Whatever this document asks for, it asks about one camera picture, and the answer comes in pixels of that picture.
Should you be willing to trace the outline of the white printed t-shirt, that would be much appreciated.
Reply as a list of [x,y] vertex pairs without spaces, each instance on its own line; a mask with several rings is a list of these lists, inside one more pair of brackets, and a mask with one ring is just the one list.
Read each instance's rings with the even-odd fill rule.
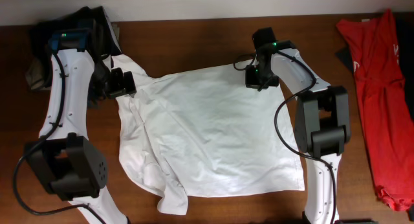
[[133,96],[117,98],[119,161],[128,178],[158,195],[158,211],[185,215],[189,197],[251,196],[305,188],[279,87],[245,86],[231,65],[160,78],[125,55]]

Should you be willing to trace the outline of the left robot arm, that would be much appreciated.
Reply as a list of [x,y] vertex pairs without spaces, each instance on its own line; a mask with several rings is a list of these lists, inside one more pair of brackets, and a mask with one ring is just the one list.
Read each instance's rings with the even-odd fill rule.
[[114,67],[120,47],[108,21],[83,19],[76,28],[52,33],[52,85],[39,139],[25,145],[27,162],[48,194],[79,209],[89,223],[129,223],[108,188],[108,165],[87,136],[87,106],[101,98],[136,92],[131,72]]

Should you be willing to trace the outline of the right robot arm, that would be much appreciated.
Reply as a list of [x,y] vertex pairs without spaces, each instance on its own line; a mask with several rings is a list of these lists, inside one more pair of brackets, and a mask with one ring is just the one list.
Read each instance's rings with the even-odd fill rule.
[[284,82],[291,92],[276,109],[296,101],[294,137],[288,149],[303,157],[307,167],[305,223],[339,223],[338,166],[351,138],[346,88],[321,79],[301,58],[291,41],[279,41],[271,28],[253,33],[255,53],[245,67],[245,84],[258,91]]

